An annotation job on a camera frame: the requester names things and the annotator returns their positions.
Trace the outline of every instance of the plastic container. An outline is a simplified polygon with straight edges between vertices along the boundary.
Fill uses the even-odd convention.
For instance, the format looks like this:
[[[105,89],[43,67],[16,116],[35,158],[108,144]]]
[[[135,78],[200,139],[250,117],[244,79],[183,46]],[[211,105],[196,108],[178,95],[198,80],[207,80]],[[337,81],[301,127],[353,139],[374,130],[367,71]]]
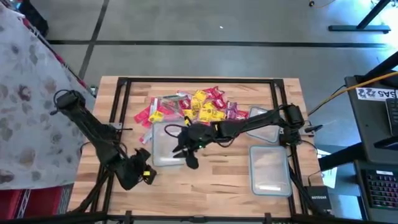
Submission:
[[[286,149],[282,146],[250,147],[251,188],[255,195],[292,195]]]
[[[169,136],[164,128],[168,124],[177,124],[185,126],[184,120],[156,122],[152,127],[152,158],[155,166],[172,166],[185,164],[184,158],[173,158],[176,153],[173,149],[178,144],[178,139]],[[167,131],[170,134],[178,135],[181,132],[179,127],[168,127]]]
[[[250,108],[250,113],[249,113],[249,117],[253,117],[255,115],[259,115],[259,114],[263,114],[266,113],[267,110],[266,109],[262,109],[259,107],[252,107]],[[278,141],[278,137],[279,137],[279,131],[280,131],[280,127],[276,126],[276,125],[269,125],[269,126],[265,126],[262,128],[258,128],[258,129],[254,129],[251,131],[248,131],[247,134],[255,137],[255,138],[259,138],[262,140],[265,140],[269,143],[276,143]]]

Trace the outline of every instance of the keyboard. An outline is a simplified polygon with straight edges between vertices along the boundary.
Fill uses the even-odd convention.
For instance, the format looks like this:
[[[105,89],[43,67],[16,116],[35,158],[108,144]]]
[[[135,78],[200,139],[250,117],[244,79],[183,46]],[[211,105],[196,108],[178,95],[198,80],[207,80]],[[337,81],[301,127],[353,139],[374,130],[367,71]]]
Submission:
[[[398,172],[362,170],[369,206],[398,210]]]

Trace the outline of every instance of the yellow snack packet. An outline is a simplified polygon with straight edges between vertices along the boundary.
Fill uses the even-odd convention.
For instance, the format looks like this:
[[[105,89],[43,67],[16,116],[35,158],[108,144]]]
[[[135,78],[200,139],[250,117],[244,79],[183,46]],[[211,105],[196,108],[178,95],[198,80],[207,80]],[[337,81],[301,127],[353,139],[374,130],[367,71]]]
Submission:
[[[199,112],[199,121],[200,122],[209,122],[213,117],[214,110],[202,108]]]
[[[205,91],[198,90],[193,95],[194,98],[198,99],[199,101],[204,102],[207,98],[207,94]]]
[[[224,120],[225,118],[226,118],[226,114],[222,111],[215,110],[215,112],[213,113],[214,121],[221,121],[221,120]]]
[[[203,105],[203,108],[206,108],[206,109],[216,109],[216,107],[213,105],[213,103],[212,102],[207,102],[207,103],[205,103],[204,105]]]
[[[150,122],[158,122],[158,121],[163,121],[163,113],[160,111],[155,111],[149,118],[148,121]]]
[[[194,117],[193,110],[182,110],[182,112],[184,113],[184,116],[187,116],[189,117],[189,119],[193,120]]]
[[[191,100],[191,107],[193,110],[198,111],[200,110],[201,106],[202,106],[202,101],[198,100],[197,98],[192,98]]]

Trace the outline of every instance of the patterned fabric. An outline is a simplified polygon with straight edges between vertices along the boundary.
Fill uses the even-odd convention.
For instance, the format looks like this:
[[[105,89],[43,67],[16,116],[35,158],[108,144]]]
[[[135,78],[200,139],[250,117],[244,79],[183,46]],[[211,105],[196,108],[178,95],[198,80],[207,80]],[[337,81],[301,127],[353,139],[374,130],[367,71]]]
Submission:
[[[0,3],[0,190],[39,189],[75,180],[83,134],[54,110],[57,90],[94,98]]]

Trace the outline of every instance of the desk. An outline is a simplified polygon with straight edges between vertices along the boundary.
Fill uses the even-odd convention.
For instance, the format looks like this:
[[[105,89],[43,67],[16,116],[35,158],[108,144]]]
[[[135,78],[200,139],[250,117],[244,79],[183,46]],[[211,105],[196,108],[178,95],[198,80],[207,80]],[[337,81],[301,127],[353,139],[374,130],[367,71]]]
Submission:
[[[128,147],[128,153],[134,154],[134,147],[145,147],[151,151],[151,143],[143,146],[139,138],[147,131],[140,124],[134,122],[133,116],[147,107],[153,96],[173,95],[177,90],[193,93],[218,85],[226,92],[228,100],[238,102],[240,110],[249,110],[252,105],[263,108],[273,108],[270,85],[263,83],[245,83],[247,78],[228,79],[229,83],[215,81],[206,83],[211,78],[204,78],[196,83],[161,82],[152,78],[153,82],[132,82],[129,91],[124,128],[133,131],[123,131],[122,142]],[[300,82],[297,78],[280,79],[284,84],[288,103],[298,105],[307,118]],[[93,114],[102,122],[109,122],[109,114],[118,77],[103,77],[99,85],[98,96]],[[122,107],[125,88],[121,89]],[[282,102],[280,91],[277,92],[279,104]],[[312,138],[303,137],[312,142]],[[197,153],[199,168],[189,169],[187,166],[154,167],[158,172],[152,185],[140,183],[130,191],[121,188],[116,178],[113,184],[109,204],[110,215],[124,215],[131,210],[138,216],[206,216],[206,217],[264,217],[270,213],[272,217],[290,217],[289,203],[285,197],[255,196],[250,188],[248,149],[255,144],[264,142],[250,138],[247,134],[240,135],[231,147],[221,148],[217,144],[210,144]],[[312,146],[303,143],[297,146],[303,181],[319,171],[318,159]],[[78,168],[78,175],[73,187],[69,210],[76,208],[87,196],[96,182],[99,162],[92,146],[86,146]],[[322,185],[320,174],[311,176],[313,185]],[[99,205],[104,200],[104,190],[99,197]],[[297,213],[301,213],[300,200],[294,187],[294,201]]]
[[[347,86],[358,84],[355,77],[346,77]],[[370,88],[392,89],[379,82],[368,85]],[[361,142],[319,160],[322,170],[353,162],[369,161],[376,164],[398,165],[398,151],[379,149],[374,143],[391,137],[385,101],[359,100],[356,90],[348,92],[355,115]]]

